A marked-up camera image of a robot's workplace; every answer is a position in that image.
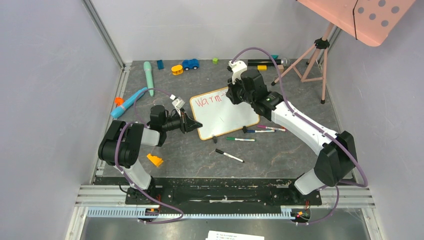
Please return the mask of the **yellow framed whiteboard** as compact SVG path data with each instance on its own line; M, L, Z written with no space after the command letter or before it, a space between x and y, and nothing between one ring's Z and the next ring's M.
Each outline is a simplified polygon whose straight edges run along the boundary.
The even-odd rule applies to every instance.
M252 107L246 102L232 104L226 96L227 91L228 88L224 87L190 98L193 117L202 124L202 127L197 129L201 140L209 140L214 136L259 123L260 116Z

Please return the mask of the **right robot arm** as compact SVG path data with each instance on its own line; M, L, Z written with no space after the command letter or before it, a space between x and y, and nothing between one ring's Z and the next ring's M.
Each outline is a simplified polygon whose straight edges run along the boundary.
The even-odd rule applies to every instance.
M355 168L353 136L328 129L294 108L282 94L269 91L258 70L248 69L227 81L227 98L232 104L247 103L255 113L286 128L317 155L315 166L303 173L289 189L289 199L302 204L309 194L323 186L334 187Z

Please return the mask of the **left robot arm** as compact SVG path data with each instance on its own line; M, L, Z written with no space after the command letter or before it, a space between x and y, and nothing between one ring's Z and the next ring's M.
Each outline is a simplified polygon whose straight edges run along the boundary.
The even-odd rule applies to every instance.
M113 120L98 147L97 155L126 176L132 188L139 188L137 196L140 200L151 204L157 198L157 190L151 186L153 178L138 160L141 146L161 147L167 132L180 130L185 134L201 128L203 124L188 116L183 108L180 113L170 115L163 105L155 105L150 109L147 125L148 128L141 123L127 124L122 120Z

